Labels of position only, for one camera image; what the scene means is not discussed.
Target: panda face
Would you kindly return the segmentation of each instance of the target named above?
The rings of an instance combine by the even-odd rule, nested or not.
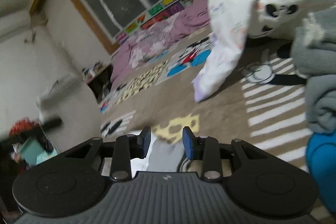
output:
[[[298,10],[297,5],[290,5],[289,7],[282,5],[279,8],[274,6],[273,4],[267,4],[265,7],[266,14],[273,17],[277,18],[281,14],[281,11],[284,11],[286,15],[292,15]]]

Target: purple blanket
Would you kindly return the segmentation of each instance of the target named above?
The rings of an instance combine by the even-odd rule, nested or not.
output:
[[[113,57],[112,88],[132,69],[160,55],[182,38],[209,24],[208,0],[194,0],[183,11],[129,37]]]

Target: striped pattern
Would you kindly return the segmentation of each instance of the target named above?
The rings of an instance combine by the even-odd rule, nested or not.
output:
[[[132,111],[132,112],[129,112],[129,113],[123,115],[123,116],[120,116],[117,119],[112,120],[111,124],[115,124],[116,122],[118,122],[121,119],[123,120],[122,123],[120,124],[120,126],[116,129],[116,131],[112,135],[113,136],[119,136],[119,135],[125,134],[127,126],[129,124],[129,122],[132,120],[134,114],[135,114],[135,111]]]
[[[276,74],[295,73],[291,58],[280,59],[274,53],[270,63]],[[308,172],[305,149],[312,132],[305,119],[305,87],[240,82],[251,129],[246,141]],[[311,214],[321,223],[334,223],[320,202]]]

